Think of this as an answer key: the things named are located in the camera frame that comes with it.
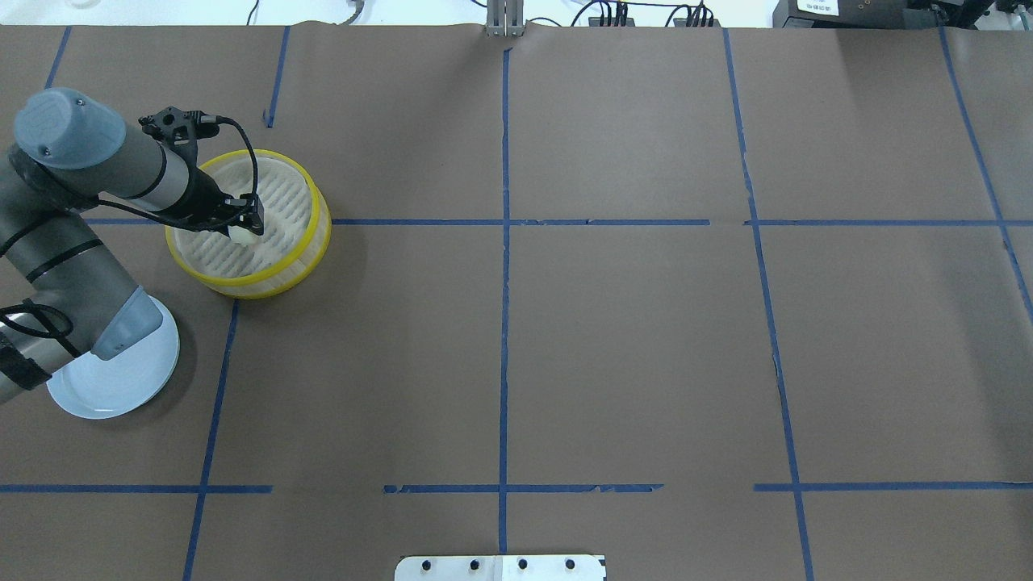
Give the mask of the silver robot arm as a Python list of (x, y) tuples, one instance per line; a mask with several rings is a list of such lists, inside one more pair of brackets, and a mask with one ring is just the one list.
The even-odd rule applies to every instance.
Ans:
[(2, 401), (44, 385), (92, 354), (114, 360), (161, 327), (150, 295), (82, 214), (98, 207), (186, 232), (260, 236), (255, 188), (226, 194), (197, 165), (197, 144), (225, 115), (166, 108), (133, 128), (106, 104), (67, 87), (33, 94), (15, 114), (2, 155), (2, 257), (33, 295), (2, 309)]

